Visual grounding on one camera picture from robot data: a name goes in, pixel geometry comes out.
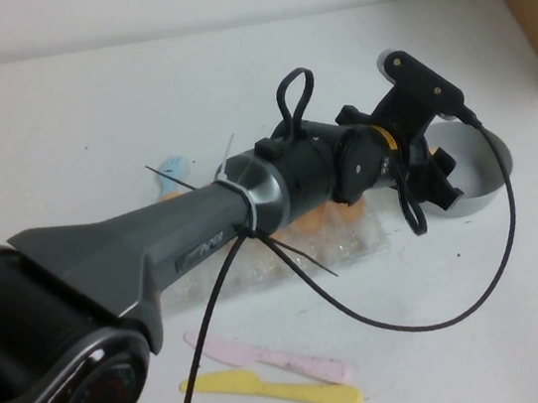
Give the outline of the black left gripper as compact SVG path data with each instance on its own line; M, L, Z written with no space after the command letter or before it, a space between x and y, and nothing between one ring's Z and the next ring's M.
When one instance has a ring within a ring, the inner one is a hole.
M404 140L390 128L371 125L380 148L378 189L400 188L406 185L408 176L421 176L427 173L428 201L443 211L450 210L464 195L453 186L448 177L456 168L456 160L443 148L429 151L429 144L423 135L418 135L407 148Z

